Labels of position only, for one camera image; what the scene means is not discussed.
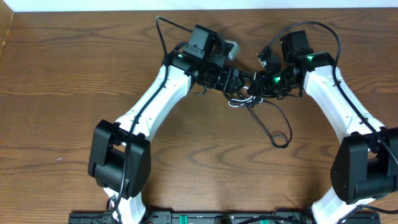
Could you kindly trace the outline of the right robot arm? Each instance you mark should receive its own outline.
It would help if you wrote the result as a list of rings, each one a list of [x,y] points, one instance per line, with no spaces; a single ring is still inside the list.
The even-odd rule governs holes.
[[[328,52],[315,53],[305,31],[278,35],[283,59],[267,46],[265,68],[248,93],[283,98],[297,88],[311,96],[332,125],[340,148],[330,170],[331,188],[310,207],[311,223],[344,223],[367,204],[397,191],[397,128],[373,117],[347,86]]]

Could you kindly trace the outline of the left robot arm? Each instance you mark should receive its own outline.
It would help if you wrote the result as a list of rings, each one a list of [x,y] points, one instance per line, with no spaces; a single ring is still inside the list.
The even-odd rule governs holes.
[[[236,42],[195,26],[188,42],[166,52],[157,77],[139,101],[115,122],[94,129],[88,174],[109,196],[108,210],[93,222],[140,223],[146,213],[141,191],[151,170],[150,144],[172,108],[194,84],[232,93],[242,87],[239,70],[228,66]]]

